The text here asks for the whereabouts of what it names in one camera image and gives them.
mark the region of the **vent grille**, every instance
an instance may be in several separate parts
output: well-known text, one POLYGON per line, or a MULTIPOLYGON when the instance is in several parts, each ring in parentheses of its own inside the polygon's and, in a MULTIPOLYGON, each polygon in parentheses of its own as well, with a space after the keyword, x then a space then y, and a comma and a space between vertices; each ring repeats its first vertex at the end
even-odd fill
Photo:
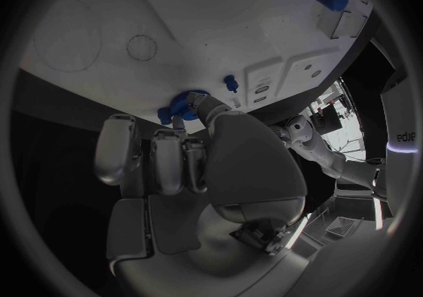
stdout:
POLYGON ((326 228, 326 231, 337 237, 345 237, 348 232, 353 228, 355 224, 358 224, 360 221, 358 219, 351 219, 345 217, 336 217, 331 225, 326 228))

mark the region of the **dark background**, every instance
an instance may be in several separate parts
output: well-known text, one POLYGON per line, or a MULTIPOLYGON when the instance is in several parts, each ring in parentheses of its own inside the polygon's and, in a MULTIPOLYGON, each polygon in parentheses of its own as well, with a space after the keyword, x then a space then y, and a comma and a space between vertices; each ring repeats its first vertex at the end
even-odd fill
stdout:
MULTIPOLYGON (((4 12, 17 2, 3 1, 4 12)), ((408 10, 410 21, 416 21, 418 12, 416 8, 413 11, 412 6, 415 0, 399 1, 408 10)), ((384 156, 386 127, 379 94, 390 72, 386 61, 370 44, 343 75, 362 120, 367 158, 384 156)), ((117 188, 100 183, 91 171, 98 133, 16 111, 12 113, 11 132, 18 182, 28 211, 49 247, 72 273, 101 296, 121 296, 104 257, 108 218, 120 195, 117 188)), ((318 171, 305 172, 317 174, 318 171)), ((314 182, 315 186, 309 185, 312 197, 319 200, 330 194, 324 175, 315 177, 314 182)), ((29 292, 50 296, 20 258, 19 250, 8 240, 3 228, 1 238, 6 263, 1 288, 13 291, 16 296, 29 292)), ((395 286, 411 289, 412 283, 418 282, 413 277, 418 277, 417 266, 421 267, 420 244, 422 238, 416 238, 415 246, 410 247, 409 253, 398 263, 396 279, 385 283, 392 284, 389 285, 391 292, 395 286)))

